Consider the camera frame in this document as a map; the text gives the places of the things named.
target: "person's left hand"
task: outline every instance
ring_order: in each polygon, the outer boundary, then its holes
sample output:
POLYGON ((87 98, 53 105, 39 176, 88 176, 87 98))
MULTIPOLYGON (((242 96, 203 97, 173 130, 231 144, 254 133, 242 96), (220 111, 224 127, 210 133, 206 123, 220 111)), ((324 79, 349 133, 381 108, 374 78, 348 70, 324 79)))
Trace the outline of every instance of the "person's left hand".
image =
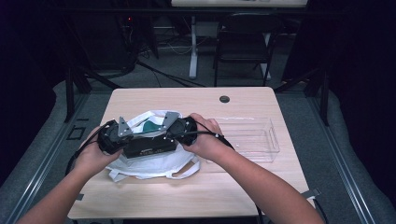
MULTIPOLYGON (((87 137, 87 139, 89 139, 90 136, 94 134, 97 129, 99 129, 99 127, 94 128, 87 137)), ((82 150, 81 154, 79 154, 77 158, 75 168, 73 169, 73 171, 79 172, 87 178, 91 178, 104 170, 107 165, 116 160, 122 153, 122 150, 119 150, 113 155, 105 155, 99 148, 98 143, 96 142, 97 138, 98 137, 96 135, 91 140, 91 143, 82 150)))

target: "table top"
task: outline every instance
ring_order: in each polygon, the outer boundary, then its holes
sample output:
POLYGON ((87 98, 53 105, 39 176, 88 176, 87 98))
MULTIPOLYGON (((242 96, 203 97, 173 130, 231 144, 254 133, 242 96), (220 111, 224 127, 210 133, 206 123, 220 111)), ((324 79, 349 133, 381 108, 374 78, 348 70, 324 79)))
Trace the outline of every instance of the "table top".
POLYGON ((307 0, 172 0, 173 7, 305 7, 307 0))
MULTIPOLYGON (((204 118, 271 119, 280 148, 273 162, 257 162, 280 176, 298 191, 308 190, 301 165, 272 89, 161 88, 113 91, 102 124, 123 116, 132 119, 149 110, 192 112, 204 118), (222 103, 220 96, 230 98, 222 103)), ((185 179, 128 177, 114 183, 104 170, 82 189, 69 217, 79 218, 167 218, 257 216, 255 204, 242 188, 213 162, 202 158, 201 169, 185 179)))

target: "black chair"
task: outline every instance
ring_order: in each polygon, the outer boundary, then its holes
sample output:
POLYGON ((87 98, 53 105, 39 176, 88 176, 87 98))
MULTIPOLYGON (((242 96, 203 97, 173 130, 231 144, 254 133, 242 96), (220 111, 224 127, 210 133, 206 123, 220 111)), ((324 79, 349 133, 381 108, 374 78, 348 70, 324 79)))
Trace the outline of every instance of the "black chair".
POLYGON ((282 20, 275 15, 234 13, 219 22, 213 67, 218 85, 218 66, 222 63, 266 63, 262 85, 268 77, 276 36, 283 30, 282 20), (270 34, 268 43, 264 34, 270 34))

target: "dark background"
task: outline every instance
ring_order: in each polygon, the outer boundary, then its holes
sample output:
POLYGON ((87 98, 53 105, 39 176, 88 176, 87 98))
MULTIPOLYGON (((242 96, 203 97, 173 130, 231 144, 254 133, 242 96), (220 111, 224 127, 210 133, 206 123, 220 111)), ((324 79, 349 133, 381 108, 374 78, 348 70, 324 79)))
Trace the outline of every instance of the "dark background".
MULTIPOLYGON (((340 10, 350 4, 355 3, 314 0, 310 1, 308 11, 340 10)), ((365 0, 356 4, 363 16, 349 27, 351 38, 328 71, 331 90, 340 100, 351 145, 374 182, 395 205, 396 3, 365 0)), ((52 88, 64 80, 70 60, 60 55, 59 49, 70 50, 75 60, 87 66, 92 63, 64 23, 49 20, 36 1, 9 1, 1 5, 1 117, 6 124, 0 139, 3 184, 54 106, 56 96, 52 88), (63 46, 54 40, 54 33, 63 34, 63 46)), ((342 25, 342 21, 303 20, 284 78, 294 78, 317 67, 332 48, 332 40, 342 25)))

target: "grey floor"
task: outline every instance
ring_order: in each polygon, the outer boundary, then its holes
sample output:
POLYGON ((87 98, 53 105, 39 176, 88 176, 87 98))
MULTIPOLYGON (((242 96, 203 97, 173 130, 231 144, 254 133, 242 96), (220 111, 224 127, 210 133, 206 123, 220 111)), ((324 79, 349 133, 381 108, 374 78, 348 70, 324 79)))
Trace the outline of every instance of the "grey floor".
MULTIPOLYGON (((198 75, 193 81, 211 87, 214 74, 214 41, 211 38, 199 38, 199 43, 198 75)), ((279 38, 270 70, 271 80, 267 82, 267 86, 275 88, 282 84, 280 79, 292 43, 292 35, 282 35, 279 38)), ((165 74, 189 80, 189 41, 171 45, 172 48, 169 45, 160 46, 159 60, 150 52, 139 57, 139 60, 165 74)), ((220 74, 260 77, 260 69, 252 71, 251 68, 252 66, 222 65, 220 74)), ((169 78, 141 66, 137 66, 127 76, 111 80, 124 88, 181 87, 169 78)), ((111 90, 94 79, 90 79, 90 83, 93 87, 91 94, 76 92, 77 111, 68 123, 63 123, 66 115, 64 83, 54 88, 57 103, 49 119, 0 189, 0 223, 15 222, 63 178, 67 161, 80 144, 80 140, 74 140, 73 136, 69 135, 73 127, 83 128, 84 139, 90 130, 99 124, 111 90)), ((261 85, 257 80, 229 79, 219 83, 220 86, 236 84, 261 85)), ((394 208, 388 198, 373 184, 348 142, 347 128, 337 98, 333 94, 330 96, 330 126, 326 127, 318 117, 318 99, 304 97, 304 85, 305 83, 300 83, 287 92, 278 93, 276 97, 308 186, 311 189, 318 188, 322 192, 318 196, 318 201, 329 223, 396 223, 394 208)), ((94 221, 110 223, 110 220, 80 220, 78 223, 94 221)), ((67 219, 65 223, 71 223, 71 220, 67 219)))

